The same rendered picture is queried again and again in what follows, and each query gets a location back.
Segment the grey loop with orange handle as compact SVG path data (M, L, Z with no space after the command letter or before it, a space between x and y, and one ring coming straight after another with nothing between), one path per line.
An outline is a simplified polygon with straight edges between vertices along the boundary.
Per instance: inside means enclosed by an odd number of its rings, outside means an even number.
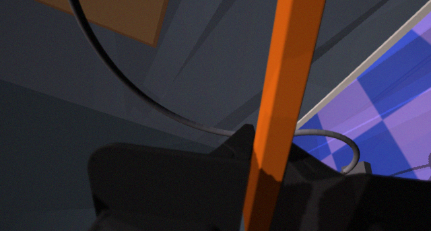
M277 2L244 202L244 231L270 231L326 0Z

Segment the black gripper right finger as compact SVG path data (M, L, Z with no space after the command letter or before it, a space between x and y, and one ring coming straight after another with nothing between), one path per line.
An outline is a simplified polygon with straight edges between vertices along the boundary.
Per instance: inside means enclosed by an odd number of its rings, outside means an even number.
M345 176L292 143L270 231L367 231L375 223L431 228L431 180Z

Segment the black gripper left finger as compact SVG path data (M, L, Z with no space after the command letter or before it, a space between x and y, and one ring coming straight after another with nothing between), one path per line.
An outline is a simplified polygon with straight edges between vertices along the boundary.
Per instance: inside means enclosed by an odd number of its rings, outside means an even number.
M209 154L102 145L88 160L96 217L117 209L239 231L254 142L253 125L244 124Z

